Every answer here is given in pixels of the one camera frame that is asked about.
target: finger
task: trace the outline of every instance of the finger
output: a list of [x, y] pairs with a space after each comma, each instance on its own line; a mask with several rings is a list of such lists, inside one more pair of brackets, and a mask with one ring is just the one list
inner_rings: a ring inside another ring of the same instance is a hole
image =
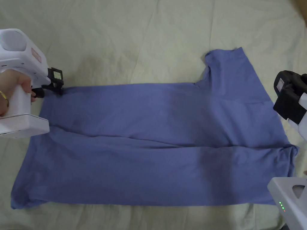
[[19, 73], [17, 84], [21, 85], [26, 93], [31, 93], [31, 78], [23, 73]]

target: human hand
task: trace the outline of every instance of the human hand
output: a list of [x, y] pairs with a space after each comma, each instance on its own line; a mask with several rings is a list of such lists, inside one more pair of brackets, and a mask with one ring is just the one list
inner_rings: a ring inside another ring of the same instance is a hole
[[[15, 87], [21, 85], [26, 93], [31, 94], [31, 102], [35, 101], [35, 93], [31, 89], [31, 79], [18, 71], [6, 70], [0, 73], [0, 91], [2, 91], [8, 100], [12, 97]], [[8, 111], [6, 100], [0, 95], [0, 116], [3, 116]]]

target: white plastic casing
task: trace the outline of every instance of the white plastic casing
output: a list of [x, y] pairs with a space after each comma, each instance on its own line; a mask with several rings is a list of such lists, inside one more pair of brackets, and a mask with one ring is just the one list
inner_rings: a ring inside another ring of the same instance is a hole
[[268, 190], [289, 229], [307, 230], [307, 180], [274, 177], [268, 184]]
[[[0, 30], [0, 73], [14, 69], [31, 78], [32, 88], [49, 85], [45, 55], [20, 30]], [[29, 137], [49, 132], [46, 119], [31, 115], [31, 95], [17, 86], [7, 114], [0, 117], [0, 137]]]

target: blue t-shirt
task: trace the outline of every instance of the blue t-shirt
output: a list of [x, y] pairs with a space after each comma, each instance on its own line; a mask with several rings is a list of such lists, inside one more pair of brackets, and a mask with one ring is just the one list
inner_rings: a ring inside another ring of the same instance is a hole
[[12, 208], [273, 204], [266, 186], [292, 176], [298, 148], [242, 48], [205, 59], [197, 83], [48, 93], [50, 133], [31, 138]]

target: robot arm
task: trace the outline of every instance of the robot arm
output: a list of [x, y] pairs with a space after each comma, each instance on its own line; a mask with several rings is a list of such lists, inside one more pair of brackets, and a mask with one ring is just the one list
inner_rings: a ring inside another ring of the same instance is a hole
[[[274, 82], [274, 110], [307, 140], [307, 74], [281, 71]], [[291, 230], [307, 230], [307, 180], [274, 177], [268, 184], [280, 213]]]
[[[20, 30], [0, 30], [0, 72], [14, 69], [31, 78], [32, 90], [43, 97], [43, 88], [62, 94], [63, 73], [48, 68], [45, 55]], [[49, 122], [30, 111], [31, 95], [17, 86], [10, 107], [0, 117], [0, 137], [29, 137], [49, 132]]]

